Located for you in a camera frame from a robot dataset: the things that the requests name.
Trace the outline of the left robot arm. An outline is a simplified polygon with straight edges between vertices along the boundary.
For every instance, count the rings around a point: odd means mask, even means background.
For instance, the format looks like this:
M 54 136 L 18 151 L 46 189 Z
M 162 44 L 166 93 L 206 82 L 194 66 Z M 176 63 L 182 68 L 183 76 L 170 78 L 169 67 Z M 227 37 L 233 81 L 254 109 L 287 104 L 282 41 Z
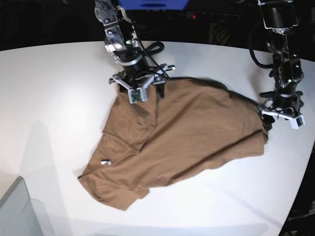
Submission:
M 259 0 L 262 22 L 253 29 L 264 26 L 269 32 L 267 48 L 273 54 L 272 64 L 260 63 L 253 51 L 252 39 L 249 38 L 249 50 L 254 63 L 264 69 L 270 69 L 269 76 L 274 79 L 273 91 L 262 92 L 259 96 L 265 101 L 257 106 L 257 112 L 266 131 L 272 129 L 277 118 L 288 120 L 292 129 L 305 125 L 301 113 L 304 102 L 302 91 L 297 91 L 304 74 L 298 56 L 298 43 L 295 28 L 298 18 L 291 0 Z

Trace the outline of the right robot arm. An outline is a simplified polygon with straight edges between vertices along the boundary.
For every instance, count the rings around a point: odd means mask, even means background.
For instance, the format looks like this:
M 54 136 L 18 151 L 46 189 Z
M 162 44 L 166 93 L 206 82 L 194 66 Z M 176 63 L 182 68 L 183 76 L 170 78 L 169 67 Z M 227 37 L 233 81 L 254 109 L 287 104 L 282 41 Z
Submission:
M 123 70 L 110 78 L 109 83 L 117 83 L 127 92 L 131 104 L 148 99 L 149 86 L 156 87 L 157 94 L 164 97 L 167 71 L 173 65 L 157 64 L 153 59 L 164 50 L 162 42 L 154 42 L 145 48 L 138 37 L 133 21 L 117 0 L 96 0 L 94 13 L 103 24 L 105 49 L 119 63 Z

